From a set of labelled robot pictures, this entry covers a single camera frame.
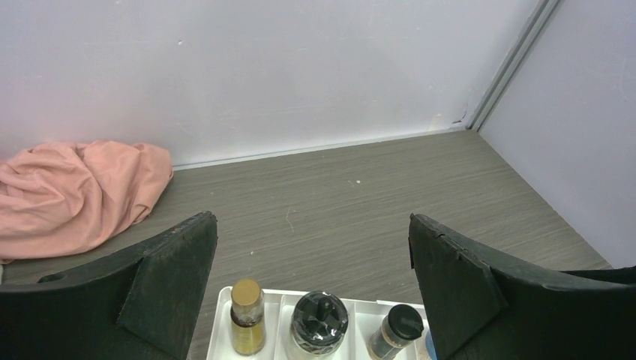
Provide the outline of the small black cap bottle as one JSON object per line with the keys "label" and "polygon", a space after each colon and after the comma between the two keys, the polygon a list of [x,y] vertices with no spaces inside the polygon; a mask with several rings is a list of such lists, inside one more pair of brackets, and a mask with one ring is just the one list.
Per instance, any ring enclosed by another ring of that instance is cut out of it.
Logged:
{"label": "small black cap bottle", "polygon": [[397,304],[368,339],[367,351],[372,359],[394,359],[404,348],[419,339],[424,330],[423,319],[414,307]]}

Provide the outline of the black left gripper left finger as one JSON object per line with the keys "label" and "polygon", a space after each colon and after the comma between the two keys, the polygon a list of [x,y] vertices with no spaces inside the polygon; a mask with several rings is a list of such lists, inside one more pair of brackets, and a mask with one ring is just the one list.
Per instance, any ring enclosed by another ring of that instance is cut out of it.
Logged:
{"label": "black left gripper left finger", "polygon": [[202,211],[37,283],[1,286],[3,359],[185,359],[218,241]]}

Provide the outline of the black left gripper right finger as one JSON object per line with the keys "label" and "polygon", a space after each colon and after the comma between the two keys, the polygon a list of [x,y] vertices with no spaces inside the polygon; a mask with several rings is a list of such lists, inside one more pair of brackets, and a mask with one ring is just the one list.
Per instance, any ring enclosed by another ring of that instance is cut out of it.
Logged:
{"label": "black left gripper right finger", "polygon": [[556,271],[423,214],[411,265],[438,359],[633,359],[635,269]]}

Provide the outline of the silver lid peppercorn jar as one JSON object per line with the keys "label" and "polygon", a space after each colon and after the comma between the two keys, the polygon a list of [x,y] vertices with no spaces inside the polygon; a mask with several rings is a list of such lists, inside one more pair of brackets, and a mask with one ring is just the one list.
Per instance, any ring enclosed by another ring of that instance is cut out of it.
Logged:
{"label": "silver lid peppercorn jar", "polygon": [[425,330],[423,335],[415,341],[415,352],[418,360],[437,360],[437,354],[429,330]]}

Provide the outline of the taped black lid spice jar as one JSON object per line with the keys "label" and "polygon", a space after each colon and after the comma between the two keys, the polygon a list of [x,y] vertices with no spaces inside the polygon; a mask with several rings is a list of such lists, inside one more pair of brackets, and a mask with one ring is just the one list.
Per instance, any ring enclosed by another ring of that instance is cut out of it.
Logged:
{"label": "taped black lid spice jar", "polygon": [[333,359],[349,328],[349,312],[340,298],[312,291],[295,304],[290,318],[289,359]]}

